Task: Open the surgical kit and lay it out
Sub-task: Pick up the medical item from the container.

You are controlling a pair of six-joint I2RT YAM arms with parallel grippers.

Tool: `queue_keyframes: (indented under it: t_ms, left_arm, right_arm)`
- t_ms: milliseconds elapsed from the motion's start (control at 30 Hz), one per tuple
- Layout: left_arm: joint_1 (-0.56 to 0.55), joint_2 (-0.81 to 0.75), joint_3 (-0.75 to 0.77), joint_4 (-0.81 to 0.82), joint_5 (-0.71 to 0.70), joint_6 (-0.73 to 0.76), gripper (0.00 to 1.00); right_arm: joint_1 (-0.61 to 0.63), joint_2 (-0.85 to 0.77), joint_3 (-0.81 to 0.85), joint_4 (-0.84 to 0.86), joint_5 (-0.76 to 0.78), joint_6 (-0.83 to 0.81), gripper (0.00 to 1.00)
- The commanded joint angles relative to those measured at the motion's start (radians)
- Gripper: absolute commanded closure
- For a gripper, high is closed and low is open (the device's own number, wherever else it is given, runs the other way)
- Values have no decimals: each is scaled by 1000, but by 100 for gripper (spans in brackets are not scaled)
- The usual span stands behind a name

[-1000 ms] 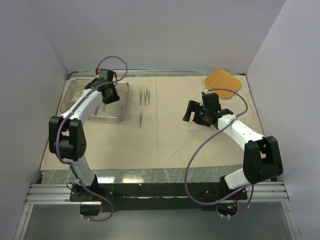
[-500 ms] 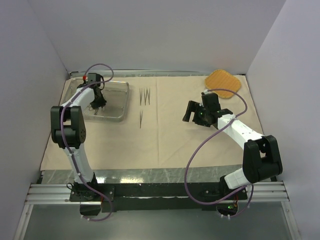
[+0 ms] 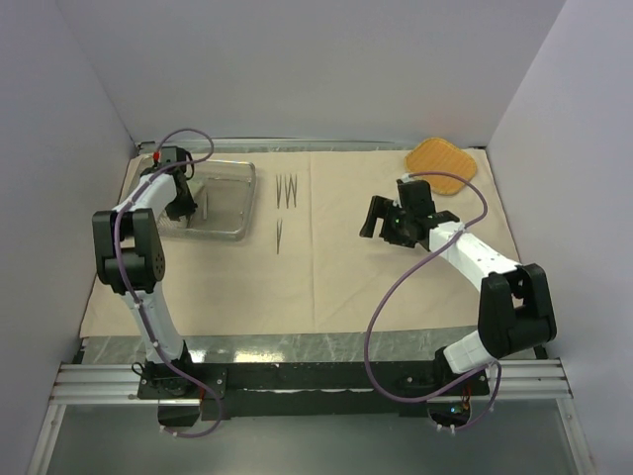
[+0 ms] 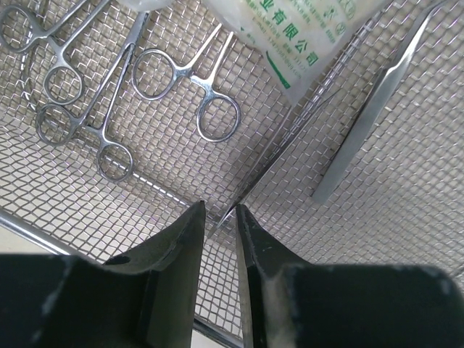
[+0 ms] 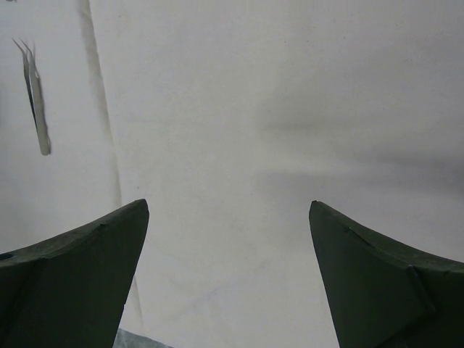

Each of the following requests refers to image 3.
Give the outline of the beige cloth wrap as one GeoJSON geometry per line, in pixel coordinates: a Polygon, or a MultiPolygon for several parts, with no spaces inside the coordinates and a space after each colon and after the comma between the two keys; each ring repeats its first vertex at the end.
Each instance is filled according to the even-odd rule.
{"type": "Polygon", "coordinates": [[[393,198],[404,153],[248,153],[256,200],[240,241],[162,241],[162,282],[183,335],[348,333],[472,326],[479,295],[449,263],[421,248],[362,238],[370,201],[393,198]],[[276,208],[275,175],[298,175],[297,207],[276,208]],[[283,218],[280,254],[276,221],[283,218]]]}

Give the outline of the gauze packet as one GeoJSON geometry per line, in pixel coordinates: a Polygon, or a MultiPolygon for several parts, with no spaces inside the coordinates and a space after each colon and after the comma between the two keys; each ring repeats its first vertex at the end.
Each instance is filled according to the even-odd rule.
{"type": "Polygon", "coordinates": [[[196,197],[199,195],[201,191],[204,190],[205,182],[200,179],[192,179],[188,182],[188,186],[189,186],[189,191],[191,192],[191,195],[193,197],[196,197]]]}

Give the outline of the steel mesh instrument tray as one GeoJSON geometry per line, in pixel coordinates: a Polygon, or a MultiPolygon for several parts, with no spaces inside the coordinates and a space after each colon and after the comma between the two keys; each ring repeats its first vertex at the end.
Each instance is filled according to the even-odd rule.
{"type": "Polygon", "coordinates": [[[193,197],[198,205],[189,219],[171,221],[161,214],[159,233],[165,238],[194,238],[239,241],[249,227],[256,188],[256,168],[251,162],[209,160],[195,166],[192,179],[205,182],[204,190],[193,197]],[[208,219],[202,219],[202,199],[209,194],[208,219]]]}

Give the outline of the orange woven bamboo tray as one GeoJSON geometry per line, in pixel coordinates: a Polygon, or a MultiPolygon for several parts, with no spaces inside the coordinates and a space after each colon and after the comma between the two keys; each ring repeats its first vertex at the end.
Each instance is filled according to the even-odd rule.
{"type": "MultiPolygon", "coordinates": [[[[422,171],[447,172],[470,181],[478,172],[475,159],[466,151],[442,138],[430,138],[420,143],[405,157],[405,170],[409,173],[422,171]]],[[[452,196],[465,184],[445,175],[419,176],[426,180],[431,190],[439,195],[452,196]]]]}

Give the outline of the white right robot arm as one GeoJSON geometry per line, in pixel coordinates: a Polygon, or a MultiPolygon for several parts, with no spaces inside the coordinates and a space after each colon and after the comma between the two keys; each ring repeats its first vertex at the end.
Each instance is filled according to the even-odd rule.
{"type": "Polygon", "coordinates": [[[395,199],[373,196],[359,235],[407,248],[421,245],[425,262],[443,258],[478,292],[476,329],[437,350],[433,360],[434,386],[455,394],[468,372],[553,340],[557,325],[544,269],[503,256],[470,233],[471,222],[437,210],[427,176],[399,179],[395,199]]]}

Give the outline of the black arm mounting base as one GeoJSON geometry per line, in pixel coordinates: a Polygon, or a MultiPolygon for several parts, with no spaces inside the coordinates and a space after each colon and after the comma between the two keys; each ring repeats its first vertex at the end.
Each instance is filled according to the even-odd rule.
{"type": "MultiPolygon", "coordinates": [[[[224,417],[256,418],[397,414],[424,417],[426,405],[392,401],[371,385],[361,362],[195,363],[189,368],[216,392],[224,417]]],[[[188,410],[162,409],[162,422],[188,425],[196,416],[210,421],[219,415],[215,396],[174,374],[165,365],[136,365],[141,400],[175,400],[188,410]]]]}

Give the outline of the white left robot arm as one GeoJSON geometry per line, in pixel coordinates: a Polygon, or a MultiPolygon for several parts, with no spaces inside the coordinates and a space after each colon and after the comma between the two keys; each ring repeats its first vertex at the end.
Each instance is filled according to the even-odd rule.
{"type": "Polygon", "coordinates": [[[123,298],[143,336],[145,363],[135,363],[133,371],[177,398],[195,389],[197,374],[162,292],[166,262],[157,219],[166,215],[184,224],[193,216],[198,205],[189,188],[193,174],[187,171],[193,166],[191,153],[182,147],[157,152],[124,204],[92,217],[98,278],[123,298]]]}

